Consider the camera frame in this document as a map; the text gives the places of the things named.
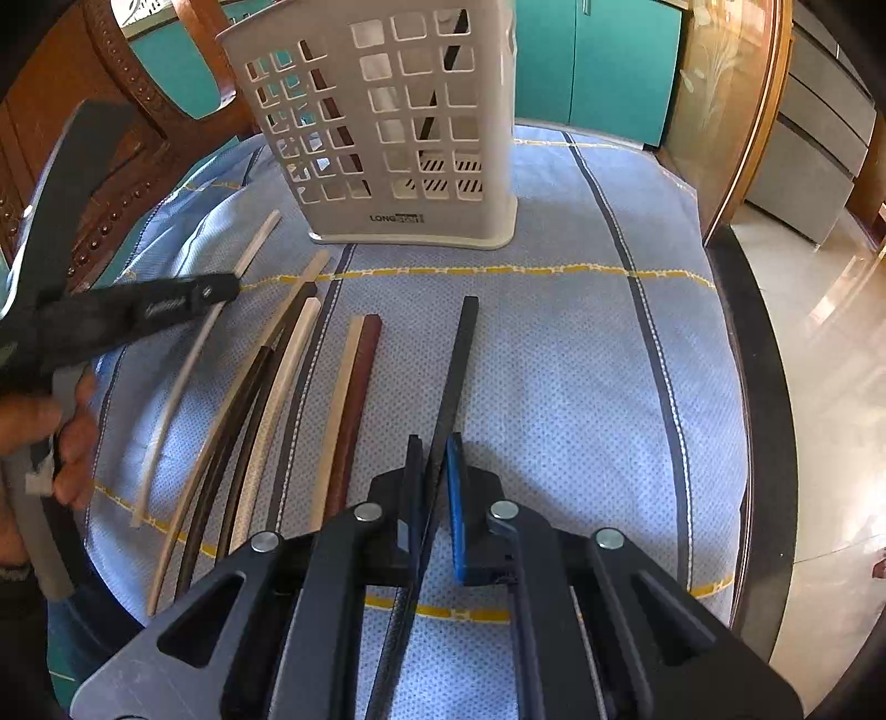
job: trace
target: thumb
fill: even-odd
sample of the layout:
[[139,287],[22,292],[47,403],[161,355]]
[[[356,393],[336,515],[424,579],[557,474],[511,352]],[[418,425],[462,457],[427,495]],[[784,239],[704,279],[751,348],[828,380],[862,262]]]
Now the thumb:
[[0,457],[49,437],[61,423],[61,407],[51,397],[0,398]]

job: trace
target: brand logo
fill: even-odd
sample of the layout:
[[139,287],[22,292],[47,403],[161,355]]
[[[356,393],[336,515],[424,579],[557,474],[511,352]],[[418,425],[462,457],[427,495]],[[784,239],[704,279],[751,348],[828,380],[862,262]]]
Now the brand logo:
[[148,309],[144,312],[144,316],[154,317],[161,312],[170,312],[171,310],[178,310],[184,305],[186,300],[183,297],[173,298],[172,300],[164,300],[161,302],[155,302],[153,305],[148,305]]
[[394,213],[393,215],[370,215],[373,223],[423,223],[424,215],[421,213]]

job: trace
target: basket base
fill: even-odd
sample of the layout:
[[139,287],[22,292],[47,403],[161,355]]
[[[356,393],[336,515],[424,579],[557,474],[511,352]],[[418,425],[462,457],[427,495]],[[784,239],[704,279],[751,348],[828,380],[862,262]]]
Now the basket base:
[[440,247],[467,247],[471,250],[497,250],[505,247],[514,237],[517,222],[517,198],[508,198],[507,219],[502,232],[491,238],[457,238],[448,235],[382,235],[380,233],[342,233],[339,235],[308,234],[318,245],[341,243],[364,243],[367,245],[434,245]]

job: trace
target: teal cabinet door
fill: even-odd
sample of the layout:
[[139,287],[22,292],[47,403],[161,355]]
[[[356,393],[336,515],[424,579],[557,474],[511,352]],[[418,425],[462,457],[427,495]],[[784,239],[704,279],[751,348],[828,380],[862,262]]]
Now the teal cabinet door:
[[574,0],[517,0],[518,118],[569,122]]
[[675,7],[577,0],[570,124],[658,145],[679,45]]

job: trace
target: wooden chair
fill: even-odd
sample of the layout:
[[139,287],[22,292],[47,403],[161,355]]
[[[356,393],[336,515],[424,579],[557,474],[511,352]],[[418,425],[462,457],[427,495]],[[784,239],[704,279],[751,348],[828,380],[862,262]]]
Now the wooden chair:
[[110,0],[77,0],[31,53],[0,103],[0,250],[10,262],[22,212],[74,108],[86,98],[138,111],[108,176],[92,195],[71,247],[72,288],[93,283],[135,222],[200,158],[253,120],[215,35],[228,26],[217,0],[175,0],[175,10],[218,85],[221,103],[195,120],[158,85],[129,48]]

